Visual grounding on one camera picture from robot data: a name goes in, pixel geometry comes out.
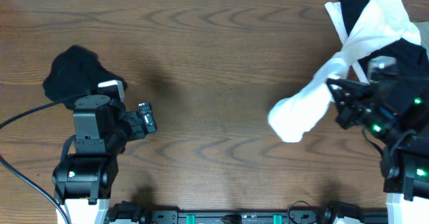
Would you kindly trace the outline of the white robot print t-shirt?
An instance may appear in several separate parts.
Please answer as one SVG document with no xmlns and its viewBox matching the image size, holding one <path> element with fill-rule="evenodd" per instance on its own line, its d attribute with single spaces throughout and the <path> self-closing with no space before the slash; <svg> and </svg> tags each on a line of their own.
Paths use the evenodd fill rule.
<svg viewBox="0 0 429 224">
<path fill-rule="evenodd" d="M 287 143 L 300 142 L 326 114 L 332 95 L 326 81 L 346 78 L 350 68 L 361 82 L 367 83 L 358 60 L 401 38 L 419 45 L 418 28 L 410 21 L 402 0 L 369 0 L 353 26 L 346 32 L 342 3 L 328 2 L 324 6 L 343 45 L 313 76 L 312 80 L 290 98 L 278 101 L 270 110 L 267 121 L 278 137 Z"/>
</svg>

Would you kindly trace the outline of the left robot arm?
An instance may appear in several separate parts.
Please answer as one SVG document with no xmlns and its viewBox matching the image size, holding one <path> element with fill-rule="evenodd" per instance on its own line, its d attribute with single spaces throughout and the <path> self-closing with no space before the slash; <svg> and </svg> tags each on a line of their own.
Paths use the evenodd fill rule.
<svg viewBox="0 0 429 224">
<path fill-rule="evenodd" d="M 150 103 L 127 111 L 119 100 L 89 95 L 75 102 L 76 135 L 65 143 L 53 171 L 54 197 L 65 223 L 145 223 L 143 208 L 133 203 L 109 205 L 119 172 L 117 157 L 128 142 L 157 131 Z"/>
</svg>

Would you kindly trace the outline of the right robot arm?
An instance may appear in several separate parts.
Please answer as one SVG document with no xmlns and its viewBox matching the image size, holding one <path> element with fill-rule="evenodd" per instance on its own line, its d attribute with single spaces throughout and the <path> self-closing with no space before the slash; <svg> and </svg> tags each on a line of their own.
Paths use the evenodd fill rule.
<svg viewBox="0 0 429 224">
<path fill-rule="evenodd" d="M 428 222 L 428 98 L 407 78 L 364 84 L 328 79 L 343 128 L 363 128 L 378 148 L 388 223 Z"/>
</svg>

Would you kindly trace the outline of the black t-shirt in pile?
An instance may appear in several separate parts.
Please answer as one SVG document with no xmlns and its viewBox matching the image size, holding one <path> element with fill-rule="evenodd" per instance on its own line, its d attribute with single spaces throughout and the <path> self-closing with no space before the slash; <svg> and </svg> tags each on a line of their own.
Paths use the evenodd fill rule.
<svg viewBox="0 0 429 224">
<path fill-rule="evenodd" d="M 401 76 L 428 76 L 426 49 L 420 32 L 410 21 L 402 0 L 339 0 L 347 40 L 339 58 L 345 68 L 386 56 L 397 60 Z"/>
</svg>

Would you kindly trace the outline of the folded black garment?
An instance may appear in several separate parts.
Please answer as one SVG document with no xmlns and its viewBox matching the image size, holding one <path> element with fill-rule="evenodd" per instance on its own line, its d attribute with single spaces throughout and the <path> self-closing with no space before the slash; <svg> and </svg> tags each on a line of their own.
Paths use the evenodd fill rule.
<svg viewBox="0 0 429 224">
<path fill-rule="evenodd" d="M 49 75 L 43 81 L 45 96 L 51 101 L 73 97 L 64 102 L 65 108 L 74 110 L 79 94 L 98 89 L 101 82 L 118 80 L 124 89 L 125 79 L 102 66 L 98 55 L 82 46 L 74 45 L 59 54 L 53 61 Z"/>
</svg>

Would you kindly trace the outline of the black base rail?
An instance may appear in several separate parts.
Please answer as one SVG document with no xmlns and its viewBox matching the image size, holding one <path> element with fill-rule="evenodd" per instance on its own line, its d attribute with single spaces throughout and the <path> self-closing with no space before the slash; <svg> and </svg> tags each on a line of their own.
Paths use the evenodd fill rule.
<svg viewBox="0 0 429 224">
<path fill-rule="evenodd" d="M 136 203 L 116 204 L 102 221 L 130 224 L 387 224 L 385 209 L 364 210 L 338 201 L 318 208 L 304 201 L 279 211 L 180 211 L 146 209 Z"/>
</svg>

